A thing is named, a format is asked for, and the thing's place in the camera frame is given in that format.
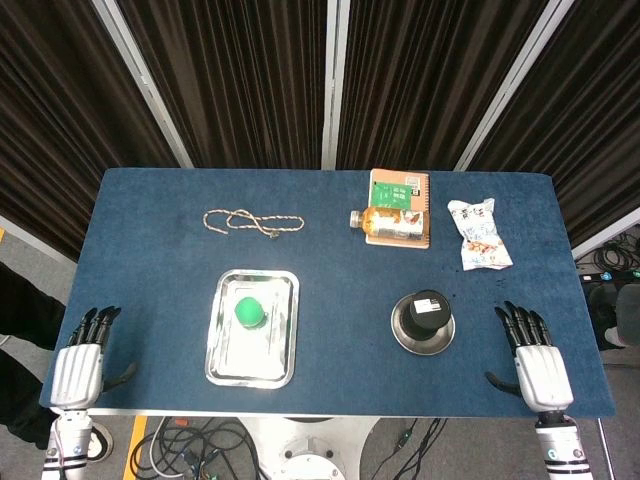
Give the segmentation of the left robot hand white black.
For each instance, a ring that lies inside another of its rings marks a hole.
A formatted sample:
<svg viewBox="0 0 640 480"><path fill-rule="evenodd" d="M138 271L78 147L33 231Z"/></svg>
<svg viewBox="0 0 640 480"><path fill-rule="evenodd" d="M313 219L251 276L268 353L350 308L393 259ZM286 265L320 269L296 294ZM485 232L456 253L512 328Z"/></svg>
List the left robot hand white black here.
<svg viewBox="0 0 640 480"><path fill-rule="evenodd" d="M113 378L103 376L103 360L109 333L120 307L102 310L91 308L71 333L67 344L56 358L50 402L54 408L66 410L90 409L101 393L130 381L137 372L137 363Z"/></svg>

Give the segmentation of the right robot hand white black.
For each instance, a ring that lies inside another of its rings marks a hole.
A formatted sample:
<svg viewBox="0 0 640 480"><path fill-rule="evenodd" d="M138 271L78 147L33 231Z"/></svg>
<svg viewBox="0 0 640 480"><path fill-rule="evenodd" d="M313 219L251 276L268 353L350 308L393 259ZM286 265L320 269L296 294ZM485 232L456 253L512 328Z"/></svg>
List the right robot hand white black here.
<svg viewBox="0 0 640 480"><path fill-rule="evenodd" d="M507 383L494 373L485 378L496 389L524 400L536 414L564 412L574 401L562 354L553 344L541 315L510 301L496 307L510 347L518 383Z"/></svg>

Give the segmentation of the black cylindrical jar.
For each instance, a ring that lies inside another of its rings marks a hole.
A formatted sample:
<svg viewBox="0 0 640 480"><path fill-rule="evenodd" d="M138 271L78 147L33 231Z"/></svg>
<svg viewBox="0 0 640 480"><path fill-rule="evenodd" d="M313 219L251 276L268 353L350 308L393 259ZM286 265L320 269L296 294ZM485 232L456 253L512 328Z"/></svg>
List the black cylindrical jar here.
<svg viewBox="0 0 640 480"><path fill-rule="evenodd" d="M409 296L401 314L401 326L414 340L427 340L444 327L451 317L449 301L435 290L423 290Z"/></svg>

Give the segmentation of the green ball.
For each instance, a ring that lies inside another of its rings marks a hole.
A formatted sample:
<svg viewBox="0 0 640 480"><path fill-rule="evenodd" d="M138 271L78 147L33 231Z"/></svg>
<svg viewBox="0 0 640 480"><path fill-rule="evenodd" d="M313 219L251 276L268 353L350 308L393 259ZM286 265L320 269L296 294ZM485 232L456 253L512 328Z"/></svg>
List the green ball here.
<svg viewBox="0 0 640 480"><path fill-rule="evenodd" d="M246 329L260 328L265 321L265 311L254 297L244 297L234 307L239 324Z"/></svg>

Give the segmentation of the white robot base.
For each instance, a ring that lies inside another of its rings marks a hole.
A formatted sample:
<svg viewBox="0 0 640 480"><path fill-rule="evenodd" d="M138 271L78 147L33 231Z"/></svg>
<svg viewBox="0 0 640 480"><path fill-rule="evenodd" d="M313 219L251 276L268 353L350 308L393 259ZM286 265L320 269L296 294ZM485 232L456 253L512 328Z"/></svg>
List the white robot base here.
<svg viewBox="0 0 640 480"><path fill-rule="evenodd" d="M269 480L360 480L377 417L242 417Z"/></svg>

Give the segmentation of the white black sneaker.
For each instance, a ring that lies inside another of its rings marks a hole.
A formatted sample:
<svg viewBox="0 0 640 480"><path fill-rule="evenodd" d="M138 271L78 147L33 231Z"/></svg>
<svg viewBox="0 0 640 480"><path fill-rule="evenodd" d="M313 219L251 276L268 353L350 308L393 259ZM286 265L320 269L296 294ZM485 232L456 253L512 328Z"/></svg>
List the white black sneaker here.
<svg viewBox="0 0 640 480"><path fill-rule="evenodd" d="M99 463L106 460L112 453L114 441L109 430L102 424L94 423L91 430L87 460Z"/></svg>

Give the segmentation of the bystander in black clothes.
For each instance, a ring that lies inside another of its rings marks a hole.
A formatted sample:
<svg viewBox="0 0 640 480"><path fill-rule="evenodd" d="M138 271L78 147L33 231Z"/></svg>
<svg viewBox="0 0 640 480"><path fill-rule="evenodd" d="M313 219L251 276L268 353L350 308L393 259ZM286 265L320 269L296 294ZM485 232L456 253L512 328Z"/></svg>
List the bystander in black clothes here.
<svg viewBox="0 0 640 480"><path fill-rule="evenodd" d="M0 262L0 334L54 350L65 306ZM39 403L42 382L0 349L0 425L44 450L57 418Z"/></svg>

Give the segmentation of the black power strip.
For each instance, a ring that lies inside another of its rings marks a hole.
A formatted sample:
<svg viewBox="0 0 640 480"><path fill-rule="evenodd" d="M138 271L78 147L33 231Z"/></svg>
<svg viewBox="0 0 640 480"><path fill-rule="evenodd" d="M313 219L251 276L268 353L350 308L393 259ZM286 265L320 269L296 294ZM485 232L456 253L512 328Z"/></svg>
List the black power strip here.
<svg viewBox="0 0 640 480"><path fill-rule="evenodd" d="M626 285L640 283L640 270L605 271L601 273L581 274L579 279L582 284L609 283L614 285Z"/></svg>

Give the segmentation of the round steel plate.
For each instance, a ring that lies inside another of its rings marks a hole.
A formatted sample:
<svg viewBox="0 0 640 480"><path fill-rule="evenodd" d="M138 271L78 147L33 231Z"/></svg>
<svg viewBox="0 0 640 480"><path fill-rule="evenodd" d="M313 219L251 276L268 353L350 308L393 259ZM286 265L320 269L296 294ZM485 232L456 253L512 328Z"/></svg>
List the round steel plate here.
<svg viewBox="0 0 640 480"><path fill-rule="evenodd" d="M432 356L443 352L449 347L455 336L456 324L452 312L447 324L439 329L432 338L421 341L414 340L405 333L400 320L404 308L409 304L410 295L401 298L392 310L391 329L394 337L403 348L416 355Z"/></svg>

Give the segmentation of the white snack packet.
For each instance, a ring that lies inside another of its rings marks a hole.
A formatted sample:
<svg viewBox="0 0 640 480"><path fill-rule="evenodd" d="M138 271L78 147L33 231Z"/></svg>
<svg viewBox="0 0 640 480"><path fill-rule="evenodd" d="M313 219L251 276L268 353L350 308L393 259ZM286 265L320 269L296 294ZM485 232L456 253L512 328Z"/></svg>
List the white snack packet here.
<svg viewBox="0 0 640 480"><path fill-rule="evenodd" d="M495 199L470 204L451 200L447 208L462 237L461 261L464 271L502 270L513 265L508 250L498 234L494 220Z"/></svg>

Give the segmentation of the rectangular steel tray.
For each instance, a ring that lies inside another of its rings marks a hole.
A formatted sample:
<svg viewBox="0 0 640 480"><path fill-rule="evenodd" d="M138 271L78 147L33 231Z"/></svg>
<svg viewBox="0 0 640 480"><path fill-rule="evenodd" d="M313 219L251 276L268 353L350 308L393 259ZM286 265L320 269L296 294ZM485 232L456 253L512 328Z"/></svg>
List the rectangular steel tray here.
<svg viewBox="0 0 640 480"><path fill-rule="evenodd" d="M242 327L234 307L244 297L264 311L260 328ZM204 372L218 386L278 389L295 370L299 280L291 272L233 269L219 279L212 303Z"/></svg>

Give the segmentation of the tea bottle with label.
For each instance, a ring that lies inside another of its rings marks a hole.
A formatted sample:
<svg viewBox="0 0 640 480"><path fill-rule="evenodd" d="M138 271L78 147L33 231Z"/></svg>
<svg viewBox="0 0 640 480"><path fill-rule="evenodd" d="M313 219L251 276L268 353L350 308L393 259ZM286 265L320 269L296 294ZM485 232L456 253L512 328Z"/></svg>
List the tea bottle with label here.
<svg viewBox="0 0 640 480"><path fill-rule="evenodd" d="M376 238L422 241L428 233L424 211L371 206L350 213L349 225Z"/></svg>

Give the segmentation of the blue table cloth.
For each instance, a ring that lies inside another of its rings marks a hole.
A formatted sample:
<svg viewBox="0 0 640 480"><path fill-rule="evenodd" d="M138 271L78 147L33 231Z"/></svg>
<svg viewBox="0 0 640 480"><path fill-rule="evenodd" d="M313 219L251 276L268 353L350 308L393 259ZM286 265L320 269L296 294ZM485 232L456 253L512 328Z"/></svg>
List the blue table cloth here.
<svg viewBox="0 0 640 480"><path fill-rule="evenodd" d="M349 226L364 207L365 171L138 169L101 182L66 306L65 346L91 308L121 308L104 373L130 363L100 411L231 414L520 417L524 402L489 384L517 375L495 308L540 314L570 379L574 417L615 412L552 179L535 173L434 172L431 245L369 245ZM494 198L513 265L464 271L462 237L447 208ZM294 374L279 389L222 387L204 363L219 278L232 269L285 270L299 280ZM449 301L455 336L416 355L393 335L406 295Z"/></svg>

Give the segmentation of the brown spiral notebook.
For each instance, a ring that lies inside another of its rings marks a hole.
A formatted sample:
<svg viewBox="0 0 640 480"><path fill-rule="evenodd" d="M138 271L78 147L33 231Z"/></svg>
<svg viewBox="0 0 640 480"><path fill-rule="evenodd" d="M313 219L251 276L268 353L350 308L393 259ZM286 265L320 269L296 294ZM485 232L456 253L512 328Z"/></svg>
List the brown spiral notebook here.
<svg viewBox="0 0 640 480"><path fill-rule="evenodd" d="M427 173L372 169L369 177L368 206L421 211L425 228L423 237L419 240L367 234L367 244L422 250L430 247L430 178Z"/></svg>

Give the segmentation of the dark pleated curtain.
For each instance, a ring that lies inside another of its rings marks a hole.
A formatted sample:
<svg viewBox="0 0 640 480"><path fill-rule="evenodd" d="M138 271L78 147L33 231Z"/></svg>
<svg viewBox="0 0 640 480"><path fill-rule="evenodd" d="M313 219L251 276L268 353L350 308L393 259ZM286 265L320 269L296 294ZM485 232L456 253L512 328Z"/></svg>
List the dark pleated curtain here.
<svg viewBox="0 0 640 480"><path fill-rule="evenodd" d="M451 170L548 0L351 0L336 166Z"/></svg>
<svg viewBox="0 0 640 480"><path fill-rule="evenodd" d="M317 169L327 0L118 0L199 168Z"/></svg>
<svg viewBox="0 0 640 480"><path fill-rule="evenodd" d="M75 260L108 169L177 165L90 0L0 0L0 216Z"/></svg>
<svg viewBox="0 0 640 480"><path fill-rule="evenodd" d="M640 207L640 0L575 0L473 161L553 180L572 245Z"/></svg>

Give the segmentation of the white partition frame post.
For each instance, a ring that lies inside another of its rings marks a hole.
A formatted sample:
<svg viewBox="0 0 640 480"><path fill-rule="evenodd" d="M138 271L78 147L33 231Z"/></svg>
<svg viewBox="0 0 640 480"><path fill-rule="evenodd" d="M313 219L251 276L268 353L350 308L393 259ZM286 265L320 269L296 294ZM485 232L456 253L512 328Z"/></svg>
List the white partition frame post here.
<svg viewBox="0 0 640 480"><path fill-rule="evenodd" d="M117 0L91 0L91 3L177 163L181 168L193 168L194 163Z"/></svg>
<svg viewBox="0 0 640 480"><path fill-rule="evenodd" d="M351 0L327 0L321 169L335 170Z"/></svg>
<svg viewBox="0 0 640 480"><path fill-rule="evenodd" d="M525 80L544 48L574 5L575 0L548 0L480 122L456 162L454 171L466 171L483 142Z"/></svg>

